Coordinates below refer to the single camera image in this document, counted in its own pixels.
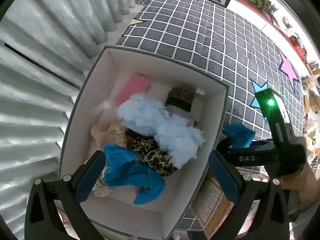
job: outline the curtain fold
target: curtain fold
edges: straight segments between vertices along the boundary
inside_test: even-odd
[[[84,72],[135,0],[15,0],[0,21],[0,214],[24,239],[35,179],[57,179]]]

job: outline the pink cloth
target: pink cloth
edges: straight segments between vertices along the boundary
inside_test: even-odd
[[[118,105],[121,105],[127,101],[130,96],[137,93],[147,92],[151,87],[151,83],[144,76],[134,73],[121,92],[116,97],[115,101]]]

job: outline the green led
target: green led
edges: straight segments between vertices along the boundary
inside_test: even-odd
[[[274,105],[275,105],[274,100],[273,100],[273,99],[269,99],[269,100],[268,100],[268,105],[269,105],[269,106],[274,106]]]

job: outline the blue cloth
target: blue cloth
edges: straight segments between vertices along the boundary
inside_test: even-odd
[[[117,145],[106,144],[103,148],[109,168],[102,179],[110,187],[137,186],[141,187],[134,204],[142,205],[155,200],[164,189],[164,179],[153,171],[134,152]]]
[[[242,123],[238,122],[228,124],[222,133],[227,137],[231,137],[232,146],[235,149],[249,147],[254,135],[256,134],[255,131],[250,130]]]

